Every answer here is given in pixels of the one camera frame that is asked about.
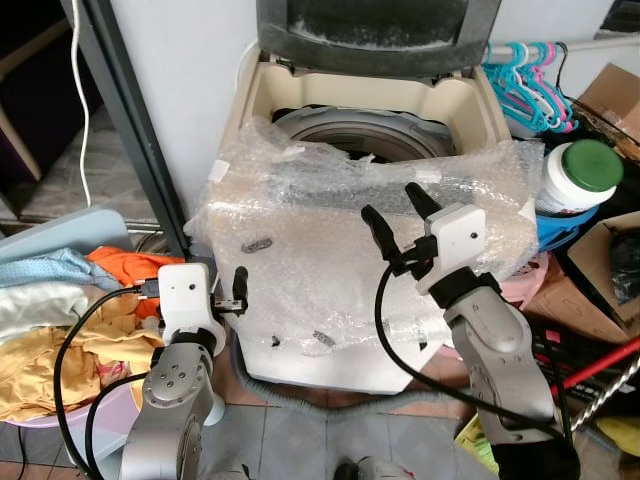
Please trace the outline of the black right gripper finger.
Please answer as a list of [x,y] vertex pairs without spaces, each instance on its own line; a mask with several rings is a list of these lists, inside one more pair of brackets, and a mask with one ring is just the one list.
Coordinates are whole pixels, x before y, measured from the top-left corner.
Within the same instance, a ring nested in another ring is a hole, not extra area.
[[404,192],[415,209],[416,214],[420,215],[420,218],[425,221],[426,224],[433,223],[434,215],[443,210],[443,206],[439,205],[438,201],[434,200],[425,188],[420,186],[420,183],[410,182],[404,186]]
[[401,247],[396,241],[396,234],[389,227],[387,220],[372,205],[365,205],[360,210],[361,218],[370,229],[372,239],[381,255],[381,259],[388,262],[392,271],[406,270]]

